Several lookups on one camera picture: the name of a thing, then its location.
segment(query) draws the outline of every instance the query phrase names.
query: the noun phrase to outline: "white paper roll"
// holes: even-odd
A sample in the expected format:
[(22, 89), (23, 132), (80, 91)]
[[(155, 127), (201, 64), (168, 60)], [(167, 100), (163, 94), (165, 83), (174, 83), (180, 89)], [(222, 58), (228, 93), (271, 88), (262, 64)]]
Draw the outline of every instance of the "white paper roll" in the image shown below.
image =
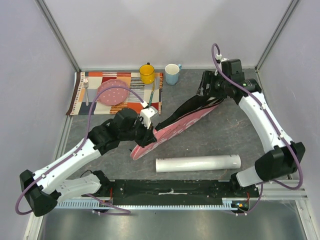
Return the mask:
[(155, 160), (157, 173), (239, 169), (240, 167), (239, 155), (157, 158)]

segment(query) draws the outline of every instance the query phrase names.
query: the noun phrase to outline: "colorful checkered placemat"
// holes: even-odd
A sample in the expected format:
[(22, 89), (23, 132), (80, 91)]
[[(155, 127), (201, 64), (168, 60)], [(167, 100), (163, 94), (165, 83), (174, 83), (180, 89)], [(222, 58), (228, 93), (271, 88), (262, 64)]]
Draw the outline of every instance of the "colorful checkered placemat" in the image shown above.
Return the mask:
[[(89, 87), (88, 98), (89, 105), (86, 105), (86, 95), (84, 89), (84, 79), (88, 78)], [(134, 109), (138, 114), (142, 110), (142, 106), (137, 97), (130, 92), (127, 99), (116, 105), (116, 106), (106, 106), (100, 102), (92, 103), (93, 99), (97, 95), (98, 87), (110, 80), (119, 79), (125, 82), (130, 89), (134, 90), (142, 99), (147, 103), (149, 102), (150, 95), (152, 93), (153, 83), (144, 84), (141, 82), (140, 74), (138, 72), (98, 72), (98, 71), (83, 71), (76, 73), (76, 81), (74, 86), (74, 91), (72, 95), (72, 100), (69, 110), (66, 115), (87, 115), (91, 104), (93, 104), (92, 114), (116, 114), (123, 108)], [(162, 89), (163, 89), (163, 73), (155, 73), (155, 90), (153, 92), (152, 106), (155, 107), (159, 114), (161, 114), (162, 106)]]

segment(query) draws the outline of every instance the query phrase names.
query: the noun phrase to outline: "yellow mug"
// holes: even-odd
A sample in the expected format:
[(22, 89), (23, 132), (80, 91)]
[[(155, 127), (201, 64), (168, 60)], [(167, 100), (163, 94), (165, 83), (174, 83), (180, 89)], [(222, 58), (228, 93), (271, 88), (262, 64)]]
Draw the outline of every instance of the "yellow mug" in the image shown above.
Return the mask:
[(149, 62), (140, 67), (139, 73), (144, 84), (152, 84), (155, 81), (155, 68)]

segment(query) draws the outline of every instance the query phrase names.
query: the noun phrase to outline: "pink plate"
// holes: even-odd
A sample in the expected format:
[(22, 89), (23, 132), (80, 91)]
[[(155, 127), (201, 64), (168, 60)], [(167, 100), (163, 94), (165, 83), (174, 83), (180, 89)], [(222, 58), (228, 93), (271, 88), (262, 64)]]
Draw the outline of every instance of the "pink plate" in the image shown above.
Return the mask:
[[(104, 89), (112, 86), (121, 86), (128, 88), (128, 85), (121, 80), (118, 79), (110, 79), (105, 81), (98, 87), (98, 92), (100, 93)], [(115, 106), (122, 103), (129, 95), (129, 91), (123, 88), (112, 88), (103, 92), (99, 97), (98, 101), (107, 106)]]

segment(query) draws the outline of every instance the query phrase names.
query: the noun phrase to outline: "pink board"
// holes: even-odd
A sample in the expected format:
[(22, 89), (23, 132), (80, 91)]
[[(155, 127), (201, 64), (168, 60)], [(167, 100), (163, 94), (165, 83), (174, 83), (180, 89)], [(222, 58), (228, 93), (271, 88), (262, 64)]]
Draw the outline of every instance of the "pink board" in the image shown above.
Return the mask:
[(130, 156), (133, 158), (133, 160), (141, 158), (142, 156), (146, 155), (147, 153), (158, 147), (160, 144), (182, 133), (184, 130), (195, 124), (198, 120), (210, 113), (216, 107), (217, 106), (212, 106), (204, 108), (202, 110), (198, 110), (194, 113), (181, 117), (180, 120), (159, 131), (153, 130), (153, 134), (155, 135), (157, 142), (154, 142), (146, 147), (141, 147), (138, 145), (135, 146)]

